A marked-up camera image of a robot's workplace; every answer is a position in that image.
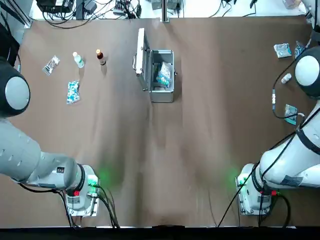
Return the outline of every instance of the electronic equipment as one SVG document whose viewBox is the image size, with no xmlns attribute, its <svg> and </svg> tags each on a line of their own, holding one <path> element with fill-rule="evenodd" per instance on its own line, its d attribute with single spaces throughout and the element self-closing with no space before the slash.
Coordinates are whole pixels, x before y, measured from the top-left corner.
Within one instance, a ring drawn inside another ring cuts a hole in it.
<svg viewBox="0 0 320 240">
<path fill-rule="evenodd" d="M 41 12 L 58 14 L 72 12 L 74 2 L 75 0 L 36 0 L 36 5 Z"/>
</svg>

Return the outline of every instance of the case handle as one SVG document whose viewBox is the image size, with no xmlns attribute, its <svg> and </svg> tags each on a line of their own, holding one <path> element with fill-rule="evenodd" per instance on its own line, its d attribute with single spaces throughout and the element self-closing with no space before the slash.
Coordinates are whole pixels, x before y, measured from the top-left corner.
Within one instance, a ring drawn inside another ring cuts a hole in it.
<svg viewBox="0 0 320 240">
<path fill-rule="evenodd" d="M 132 68 L 133 68 L 133 70 L 137 70 L 136 69 L 136 58 L 137 58 L 137 53 L 135 53 L 134 55 L 133 55 L 133 59 L 132 59 Z"/>
</svg>

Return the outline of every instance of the metal bracket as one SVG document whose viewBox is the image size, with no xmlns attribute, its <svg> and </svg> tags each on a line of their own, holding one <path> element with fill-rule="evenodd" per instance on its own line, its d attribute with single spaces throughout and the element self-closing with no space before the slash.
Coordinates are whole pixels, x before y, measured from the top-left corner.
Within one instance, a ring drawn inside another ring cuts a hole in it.
<svg viewBox="0 0 320 240">
<path fill-rule="evenodd" d="M 169 23 L 169 17 L 168 17 L 168 13 L 167 13 L 167 10 L 168 10 L 167 9 L 167 0 L 162 0 L 161 7 L 162 7 L 162 14 L 161 14 L 160 22 Z"/>
</svg>

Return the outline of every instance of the blue packet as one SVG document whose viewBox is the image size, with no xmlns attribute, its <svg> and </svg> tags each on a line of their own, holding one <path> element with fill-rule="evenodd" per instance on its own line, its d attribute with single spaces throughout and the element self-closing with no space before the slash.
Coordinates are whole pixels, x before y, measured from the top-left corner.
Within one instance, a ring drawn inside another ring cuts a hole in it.
<svg viewBox="0 0 320 240">
<path fill-rule="evenodd" d="M 292 114 L 297 114 L 298 113 L 298 109 L 294 106 L 291 106 L 289 104 L 285 105 L 285 110 L 284 110 L 284 116 L 290 116 Z M 297 124 L 297 116 L 292 116 L 292 117 L 288 117 L 284 119 L 286 122 L 292 124 L 292 125 L 296 125 Z"/>
<path fill-rule="evenodd" d="M 68 94 L 66 97 L 66 104 L 73 104 L 80 100 L 79 96 L 79 82 L 70 81 L 68 83 Z"/>
</svg>

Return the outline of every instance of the blue and white package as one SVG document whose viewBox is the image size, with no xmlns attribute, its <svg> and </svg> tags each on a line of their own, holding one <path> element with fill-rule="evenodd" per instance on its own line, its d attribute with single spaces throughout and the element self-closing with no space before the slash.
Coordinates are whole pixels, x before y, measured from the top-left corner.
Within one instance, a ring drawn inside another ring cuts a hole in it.
<svg viewBox="0 0 320 240">
<path fill-rule="evenodd" d="M 276 44 L 273 46 L 278 59 L 292 56 L 289 43 Z"/>
<path fill-rule="evenodd" d="M 293 115 L 293 114 L 297 114 L 297 113 L 298 113 L 298 109 L 296 107 L 291 106 L 289 104 L 285 105 L 285 109 L 284 109 L 284 116 L 285 117 Z M 291 117 L 285 118 L 284 120 L 292 125 L 297 124 L 297 116 L 291 116 Z"/>
<path fill-rule="evenodd" d="M 66 104 L 73 104 L 80 100 L 78 90 L 79 90 L 78 81 L 70 81 L 68 83 L 68 94 L 66 97 Z"/>
<path fill-rule="evenodd" d="M 297 57 L 299 57 L 299 55 L 306 49 L 306 47 L 298 41 L 296 42 L 296 47 L 294 49 L 294 58 L 297 59 Z"/>
<path fill-rule="evenodd" d="M 160 71 L 158 72 L 158 75 L 156 76 L 155 80 L 163 85 L 166 85 L 167 87 L 170 84 L 171 80 L 171 64 L 162 62 Z"/>
</svg>

